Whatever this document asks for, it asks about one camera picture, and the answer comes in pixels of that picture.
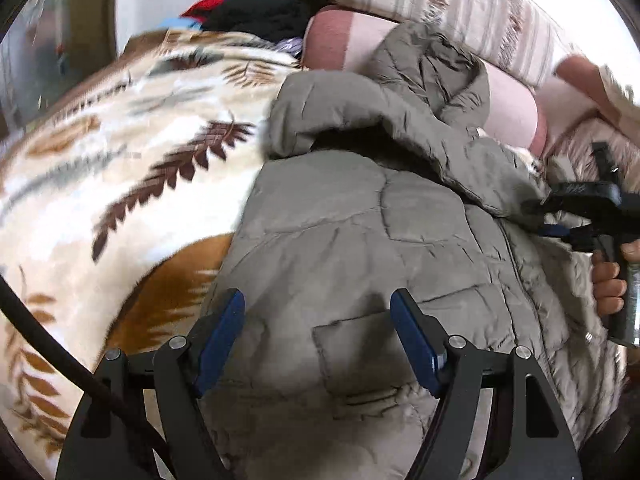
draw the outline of human hand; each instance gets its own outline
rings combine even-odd
[[[626,261],[640,263],[640,240],[622,244],[620,249]],[[598,315],[615,314],[624,305],[622,296],[626,292],[626,281],[617,279],[620,266],[614,262],[606,262],[600,251],[593,253],[591,262],[593,263],[591,281]]]

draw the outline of metal bolt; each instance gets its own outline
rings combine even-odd
[[[169,346],[174,350],[184,348],[186,344],[187,338],[185,338],[185,336],[177,335],[176,337],[172,337],[171,339],[169,339]]]
[[[449,338],[449,344],[453,346],[453,348],[464,348],[466,340],[461,335],[452,335]]]
[[[119,348],[112,348],[111,350],[107,350],[104,358],[107,359],[107,361],[115,361],[121,354],[122,352]]]
[[[531,350],[529,350],[526,346],[518,346],[516,348],[516,355],[523,359],[529,359],[531,357]]]

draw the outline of red cloth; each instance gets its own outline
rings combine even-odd
[[[225,1],[227,0],[200,0],[180,16],[184,18],[193,18],[194,20],[198,20],[203,23],[207,19],[207,13]]]

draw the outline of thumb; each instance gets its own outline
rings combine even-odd
[[[632,264],[640,263],[640,240],[620,246],[625,260]]]

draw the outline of black cloth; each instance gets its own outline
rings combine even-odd
[[[329,0],[229,0],[214,7],[202,30],[248,32],[278,43],[302,38],[306,25]]]

